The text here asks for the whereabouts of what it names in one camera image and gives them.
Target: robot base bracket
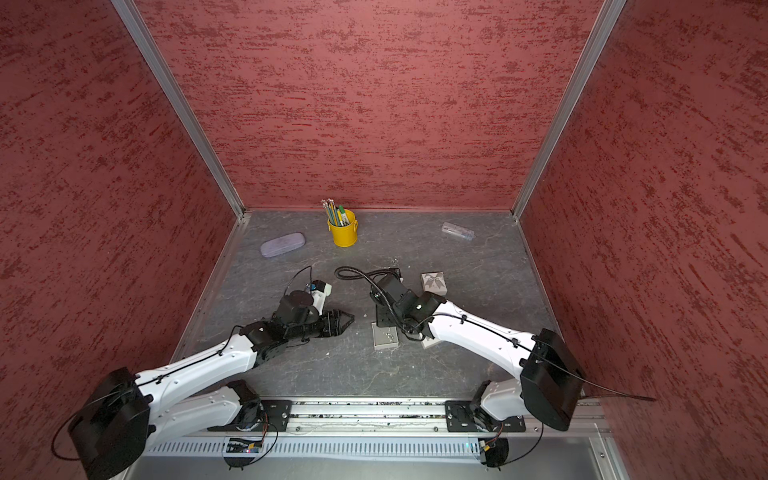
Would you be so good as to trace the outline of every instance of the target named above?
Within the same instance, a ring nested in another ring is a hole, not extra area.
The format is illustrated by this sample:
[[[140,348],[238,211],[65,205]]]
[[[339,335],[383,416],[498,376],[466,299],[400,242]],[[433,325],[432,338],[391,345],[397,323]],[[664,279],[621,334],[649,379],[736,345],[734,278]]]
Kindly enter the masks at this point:
[[[271,424],[270,432],[274,432],[275,429],[283,433],[288,429],[288,421],[290,421],[290,411],[291,407],[293,407],[293,402],[290,400],[261,400],[260,408],[264,409],[266,411],[266,417],[269,419],[269,422]],[[243,432],[242,430],[235,427],[235,425],[238,425],[239,420],[235,419],[232,423],[228,425],[222,425],[221,427],[209,427],[209,432],[239,432],[241,434],[245,434],[247,432]],[[261,421],[256,421],[253,424],[253,428],[251,431],[253,432],[261,432],[261,429],[263,428],[263,425]]]
[[[445,422],[449,432],[482,432],[485,427],[478,425],[469,406],[469,400],[448,400],[445,402]],[[502,422],[491,419],[493,425],[490,432],[498,432]],[[504,432],[525,432],[525,420],[522,417],[509,417],[504,420]]]

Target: small gray box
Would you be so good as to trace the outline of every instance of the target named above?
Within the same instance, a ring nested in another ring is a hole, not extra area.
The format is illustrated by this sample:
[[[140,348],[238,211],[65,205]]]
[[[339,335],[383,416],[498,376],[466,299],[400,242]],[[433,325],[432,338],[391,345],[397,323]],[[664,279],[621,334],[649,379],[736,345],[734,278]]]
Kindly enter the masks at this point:
[[[425,292],[445,295],[448,287],[445,286],[445,276],[442,272],[422,273],[422,288]]]
[[[373,328],[373,348],[377,350],[393,349],[399,345],[397,340],[397,327],[376,326],[375,323],[371,323]]]

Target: metal mounting plate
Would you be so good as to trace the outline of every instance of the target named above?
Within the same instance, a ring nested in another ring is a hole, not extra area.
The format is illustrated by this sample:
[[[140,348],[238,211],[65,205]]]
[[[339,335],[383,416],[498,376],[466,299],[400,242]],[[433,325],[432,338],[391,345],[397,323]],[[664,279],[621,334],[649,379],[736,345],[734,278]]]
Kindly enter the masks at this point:
[[[288,428],[288,421],[290,420],[290,411],[293,407],[293,402],[290,400],[261,400],[261,405],[266,409],[266,417],[272,427],[270,432],[274,432],[275,429],[278,432],[285,432]],[[253,424],[253,427],[248,429],[248,432],[261,432],[263,429],[262,423],[257,422]],[[242,432],[238,428],[229,425],[222,425],[220,427],[209,427],[208,432]]]
[[[472,419],[472,412],[469,410],[468,400],[447,400],[445,402],[445,423],[448,425],[449,432],[480,432],[480,428]],[[494,431],[502,422],[494,421]],[[522,417],[509,417],[504,421],[504,433],[525,432],[525,420]]]

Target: red textured wall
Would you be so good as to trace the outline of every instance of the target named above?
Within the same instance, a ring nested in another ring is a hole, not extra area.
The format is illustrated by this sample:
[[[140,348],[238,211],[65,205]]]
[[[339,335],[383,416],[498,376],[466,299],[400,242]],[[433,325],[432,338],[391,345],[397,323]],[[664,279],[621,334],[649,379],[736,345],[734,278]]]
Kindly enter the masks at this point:
[[[524,213],[633,480],[768,477],[767,25],[630,0]]]
[[[0,478],[80,478],[50,435],[170,359],[234,218],[108,0],[3,2],[0,31]]]
[[[508,209],[601,0],[137,0],[247,207]]]

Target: black cable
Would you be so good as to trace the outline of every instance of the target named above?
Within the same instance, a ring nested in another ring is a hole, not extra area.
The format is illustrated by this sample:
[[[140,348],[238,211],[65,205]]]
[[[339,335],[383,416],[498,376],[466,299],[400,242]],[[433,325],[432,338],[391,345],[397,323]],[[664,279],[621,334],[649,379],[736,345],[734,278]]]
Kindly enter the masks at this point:
[[[344,275],[343,272],[352,272],[352,275]],[[389,298],[387,297],[386,293],[384,293],[384,290],[382,290],[381,287],[374,280],[374,278],[377,276],[392,275],[398,281],[400,281],[400,277],[397,275],[394,269],[382,268],[382,269],[373,270],[371,272],[365,273],[361,269],[355,268],[354,266],[340,266],[339,268],[333,271],[333,274],[336,275],[336,278],[338,278],[339,280],[366,280],[368,283],[371,284],[371,287],[379,293],[379,295],[382,298],[382,301],[384,302],[387,309],[389,310],[389,314],[392,315],[392,318],[395,320],[395,324],[400,330],[402,330],[403,335],[406,336],[406,339],[413,340],[414,342],[421,342],[423,340],[423,338],[413,339],[408,336],[400,317],[398,317],[397,314],[395,313],[395,309],[392,307],[392,303],[389,301]]]
[[[656,402],[656,399],[655,399],[654,397],[650,397],[650,396],[643,396],[643,395],[633,395],[633,394],[631,394],[631,393],[624,393],[624,392],[619,392],[619,391],[617,391],[617,390],[609,389],[607,386],[602,386],[602,385],[599,385],[599,384],[597,384],[597,383],[595,383],[595,382],[590,382],[590,381],[589,381],[589,380],[587,380],[587,379],[582,379],[580,376],[576,375],[575,373],[569,372],[568,370],[564,369],[563,367],[559,366],[558,364],[556,364],[556,363],[553,363],[553,362],[550,362],[548,359],[544,358],[543,356],[539,355],[538,353],[535,353],[533,350],[529,349],[527,346],[523,346],[523,345],[521,345],[521,344],[520,344],[520,342],[519,342],[519,341],[517,341],[517,339],[515,339],[515,340],[516,340],[516,341],[512,342],[512,343],[515,345],[515,347],[518,347],[518,346],[519,346],[519,347],[520,347],[520,348],[522,348],[523,350],[527,350],[527,351],[529,351],[529,352],[530,352],[530,353],[532,353],[533,355],[536,355],[538,358],[540,358],[540,359],[544,360],[546,363],[549,363],[549,364],[550,364],[550,365],[552,365],[553,367],[555,367],[555,368],[557,368],[557,369],[560,369],[560,370],[562,370],[563,372],[566,372],[568,375],[570,375],[570,376],[573,376],[574,378],[576,378],[576,379],[578,379],[578,380],[581,380],[581,381],[582,381],[582,382],[584,382],[584,383],[588,383],[588,384],[590,384],[590,385],[592,385],[592,386],[596,386],[596,387],[598,387],[599,389],[607,390],[608,392],[614,393],[616,396],[623,396],[623,397],[627,397],[627,398],[629,398],[629,399],[642,400],[642,401],[644,401],[644,402]],[[551,346],[551,345],[549,345],[548,343],[542,342],[541,340],[536,340],[536,342],[542,343],[542,344],[544,344],[544,345],[548,346],[549,348],[552,348],[552,346]]]
[[[451,318],[458,318],[458,319],[460,319],[460,320],[464,320],[464,319],[466,319],[466,318],[465,318],[465,317],[463,317],[463,316],[453,315],[452,313],[433,313],[432,315],[430,315],[430,316],[426,317],[426,318],[425,318],[424,320],[422,320],[421,322],[417,323],[417,324],[416,324],[416,328],[419,328],[419,327],[422,325],[422,323],[424,323],[424,322],[428,322],[429,320],[431,320],[431,319],[435,318],[436,316],[450,316]]]
[[[579,400],[591,400],[591,399],[610,399],[610,398],[617,398],[617,397],[623,397],[624,395],[617,395],[615,393],[608,393],[606,395],[585,395],[581,396],[578,399]]]
[[[152,383],[152,382],[157,382],[158,384],[160,384],[160,382],[161,382],[161,381],[162,381],[162,380],[163,380],[165,377],[167,377],[167,376],[169,376],[169,375],[173,375],[173,374],[174,374],[174,373],[176,373],[176,372],[179,372],[179,371],[181,371],[181,370],[184,370],[184,369],[186,369],[187,367],[191,367],[192,365],[196,365],[196,364],[198,364],[198,363],[200,363],[200,362],[205,362],[205,361],[206,361],[206,360],[208,360],[208,359],[212,359],[212,358],[214,358],[216,355],[218,355],[218,356],[221,356],[221,355],[222,355],[222,353],[223,353],[223,351],[224,351],[224,349],[226,349],[226,348],[227,348],[227,345],[229,345],[229,344],[230,344],[230,341],[232,340],[232,335],[235,333],[235,329],[236,329],[236,328],[238,328],[238,327],[240,327],[240,328],[244,328],[242,325],[235,325],[235,326],[233,326],[233,327],[232,327],[232,330],[230,330],[230,336],[229,336],[229,338],[227,338],[227,342],[226,342],[226,343],[224,343],[224,346],[223,346],[223,347],[221,347],[220,349],[218,349],[216,352],[214,352],[214,353],[211,353],[209,356],[207,356],[207,357],[204,357],[204,358],[202,358],[202,359],[199,359],[199,360],[195,360],[195,361],[194,361],[194,362],[192,362],[192,363],[188,363],[188,364],[187,364],[187,365],[185,365],[185,366],[180,366],[179,368],[177,368],[177,369],[175,369],[175,370],[171,370],[171,371],[170,371],[170,372],[168,372],[168,373],[164,373],[164,374],[162,374],[162,375],[156,376],[156,377],[154,377],[152,380],[148,380],[148,381],[146,381],[146,382],[144,382],[144,383],[139,383],[139,384],[138,384],[138,385],[136,385],[136,386],[140,386],[140,387],[141,387],[141,386],[145,386],[145,385],[147,385],[147,384],[149,384],[149,383]]]
[[[299,273],[302,273],[306,269],[310,269],[310,293],[312,293],[312,265],[307,265],[304,268],[302,268],[301,270],[299,270],[298,272],[296,272],[291,277],[290,281],[288,282],[288,285],[286,285],[286,289],[283,290],[283,296],[285,296],[286,293],[288,293],[288,289],[290,288],[290,284],[293,283],[293,281],[296,279],[297,276],[299,276]]]
[[[280,437],[280,430],[278,430],[276,426],[272,425],[271,422],[267,422],[266,424],[268,425],[267,429],[269,429],[269,427],[272,427],[273,429],[275,429],[275,441],[270,446],[270,449],[264,452],[264,455],[261,455],[259,458],[257,458],[256,460],[253,460],[252,462],[248,462],[247,464],[243,465],[244,467],[247,467],[248,465],[253,465],[254,463],[261,460],[262,458],[266,457],[267,455],[269,455],[270,452],[272,452],[272,449],[275,448],[275,445],[277,445],[277,439]]]
[[[496,434],[496,436],[494,438],[488,440],[485,444],[487,445],[489,443],[493,443],[496,440],[498,440],[498,437],[502,436],[502,432],[503,431],[504,431],[504,422],[502,422],[502,424],[498,427],[498,433]]]
[[[533,444],[533,446],[531,447],[531,449],[530,449],[530,450],[528,450],[526,453],[524,453],[524,454],[520,455],[520,456],[519,456],[519,457],[517,457],[517,458],[514,458],[514,459],[512,459],[512,460],[509,460],[509,461],[507,461],[507,462],[504,462],[504,463],[502,463],[501,465],[499,465],[499,468],[503,467],[504,465],[509,465],[509,464],[510,464],[510,463],[512,463],[512,462],[516,462],[516,461],[518,461],[520,458],[523,458],[523,457],[525,457],[527,454],[529,454],[529,453],[533,452],[533,449],[535,449],[535,448],[538,446],[538,443],[541,441],[541,437],[543,437],[543,436],[544,436],[544,422],[542,422],[542,423],[541,423],[541,433],[539,433],[539,434],[538,434],[538,440],[536,440],[536,443],[535,443],[535,444]]]
[[[299,346],[305,346],[309,342],[310,342],[310,339],[302,339],[301,343],[299,345],[289,345],[286,348],[287,349],[295,349],[296,347],[299,347]]]
[[[72,420],[74,417],[76,417],[76,416],[80,415],[80,414],[83,412],[83,410],[85,410],[85,409],[86,409],[86,407],[88,407],[88,406],[91,406],[91,405],[95,404],[96,402],[100,402],[101,400],[103,400],[103,399],[106,399],[107,397],[110,397],[110,396],[112,396],[112,395],[117,395],[117,396],[118,396],[118,398],[119,398],[120,396],[124,395],[125,393],[129,393],[129,392],[132,392],[132,391],[133,391],[133,389],[127,389],[127,390],[123,390],[123,391],[121,391],[121,392],[110,392],[110,393],[108,393],[108,394],[107,394],[107,395],[105,395],[105,396],[102,396],[102,397],[100,397],[100,398],[98,398],[98,399],[96,399],[96,400],[93,400],[93,401],[91,401],[91,402],[88,402],[88,403],[86,403],[86,404],[85,404],[85,405],[83,405],[83,406],[82,406],[82,407],[81,407],[81,408],[80,408],[80,409],[79,409],[77,412],[75,412],[75,413],[73,413],[72,415],[70,415],[69,417],[67,417],[67,419],[66,419],[66,420],[64,420],[64,421],[61,423],[61,425],[58,427],[58,429],[56,429],[56,433],[53,435],[53,438],[51,439],[51,453],[53,454],[53,456],[54,456],[54,457],[56,457],[56,458],[58,458],[59,460],[66,460],[67,462],[79,462],[79,461],[80,461],[80,459],[79,459],[79,458],[64,457],[63,455],[59,455],[59,454],[58,454],[58,452],[56,452],[56,439],[58,438],[59,434],[61,433],[61,430],[63,430],[63,429],[64,429],[64,427],[65,427],[65,426],[66,426],[66,425],[67,425],[67,424],[68,424],[68,423],[69,423],[69,422],[70,422],[70,421],[71,421],[71,420]]]

